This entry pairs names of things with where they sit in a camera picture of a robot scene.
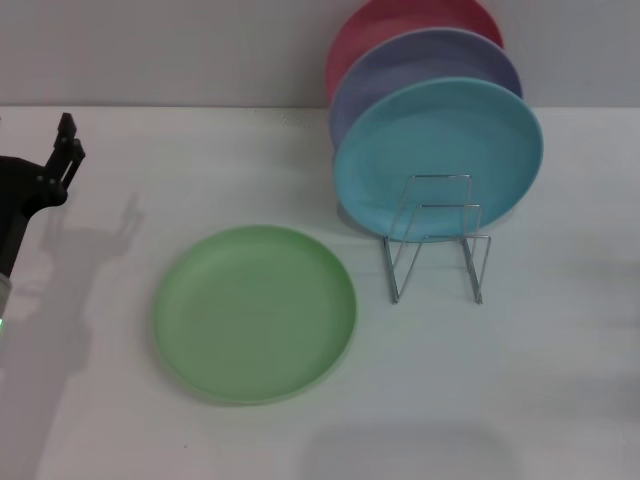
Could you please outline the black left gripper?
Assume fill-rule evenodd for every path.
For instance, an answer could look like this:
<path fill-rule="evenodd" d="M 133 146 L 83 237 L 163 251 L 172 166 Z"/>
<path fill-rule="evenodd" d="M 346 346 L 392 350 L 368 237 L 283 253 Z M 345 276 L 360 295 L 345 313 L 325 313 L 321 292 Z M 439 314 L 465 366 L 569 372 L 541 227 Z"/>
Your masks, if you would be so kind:
<path fill-rule="evenodd" d="M 17 157 L 1 157 L 1 274 L 10 276 L 30 219 L 61 206 L 85 158 L 70 113 L 58 124 L 53 151 L 44 166 Z"/>

